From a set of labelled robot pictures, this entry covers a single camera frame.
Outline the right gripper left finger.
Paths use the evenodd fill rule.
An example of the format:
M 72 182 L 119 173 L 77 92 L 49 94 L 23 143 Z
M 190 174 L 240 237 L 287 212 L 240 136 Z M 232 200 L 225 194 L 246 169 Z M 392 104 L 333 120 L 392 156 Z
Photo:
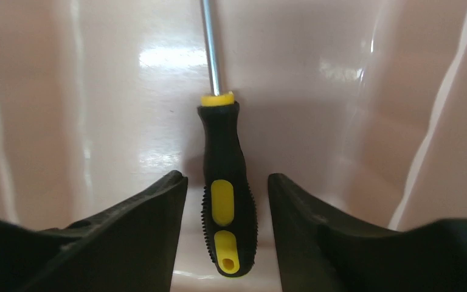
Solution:
M 169 291 L 187 186 L 170 171 L 63 229 L 0 220 L 0 291 Z

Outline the black yellow screwdriver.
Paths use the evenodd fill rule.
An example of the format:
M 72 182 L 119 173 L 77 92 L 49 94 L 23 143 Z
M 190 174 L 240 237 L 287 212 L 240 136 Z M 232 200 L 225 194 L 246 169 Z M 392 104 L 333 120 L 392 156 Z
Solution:
M 221 79 L 215 5 L 201 1 L 210 94 L 198 115 L 205 132 L 201 222 L 207 252 L 224 277 L 246 275 L 257 252 L 257 211 L 237 133 L 240 104 Z

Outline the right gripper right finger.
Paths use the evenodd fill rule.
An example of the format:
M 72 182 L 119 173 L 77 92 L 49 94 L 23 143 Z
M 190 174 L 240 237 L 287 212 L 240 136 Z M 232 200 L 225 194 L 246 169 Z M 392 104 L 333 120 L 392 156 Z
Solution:
M 467 218 L 393 231 L 281 173 L 268 194 L 283 291 L 467 291 Z

